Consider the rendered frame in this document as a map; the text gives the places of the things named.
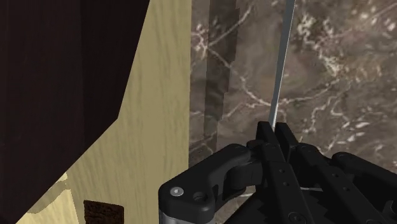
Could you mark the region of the dark brown textured block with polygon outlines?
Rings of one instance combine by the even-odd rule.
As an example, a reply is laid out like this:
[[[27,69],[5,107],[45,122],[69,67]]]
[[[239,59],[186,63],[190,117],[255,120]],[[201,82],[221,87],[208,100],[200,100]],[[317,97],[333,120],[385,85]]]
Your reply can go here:
[[[83,205],[85,224],[125,224],[123,206],[91,200]]]

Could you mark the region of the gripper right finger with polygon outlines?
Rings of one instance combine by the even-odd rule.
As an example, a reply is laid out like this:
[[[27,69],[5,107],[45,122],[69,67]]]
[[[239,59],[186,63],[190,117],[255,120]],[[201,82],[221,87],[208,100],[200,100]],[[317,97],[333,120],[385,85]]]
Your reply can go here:
[[[299,143],[286,123],[275,135],[302,187],[318,187],[337,224],[397,224],[397,174],[348,152],[328,158]]]

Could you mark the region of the thin silver metal blade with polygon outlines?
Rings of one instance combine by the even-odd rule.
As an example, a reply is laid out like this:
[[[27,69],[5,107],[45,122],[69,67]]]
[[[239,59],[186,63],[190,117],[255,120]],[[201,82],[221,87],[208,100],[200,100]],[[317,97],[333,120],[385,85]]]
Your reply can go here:
[[[268,121],[273,129],[275,129],[275,123],[277,118],[279,95],[281,91],[284,65],[288,51],[289,36],[291,32],[291,26],[292,26],[293,15],[295,10],[295,1],[296,0],[286,0],[284,14],[282,18],[282,31],[281,31],[279,51],[277,56],[274,91],[272,94],[272,100],[271,100],[270,111],[268,116]]]

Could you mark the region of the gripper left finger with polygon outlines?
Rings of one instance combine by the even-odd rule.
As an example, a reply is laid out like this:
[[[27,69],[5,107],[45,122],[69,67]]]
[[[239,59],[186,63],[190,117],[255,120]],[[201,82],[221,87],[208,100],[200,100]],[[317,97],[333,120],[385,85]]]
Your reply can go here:
[[[215,213],[249,186],[255,193],[225,224],[315,224],[289,162],[296,146],[286,123],[258,122],[247,145],[229,144],[159,188],[159,224],[215,224]]]

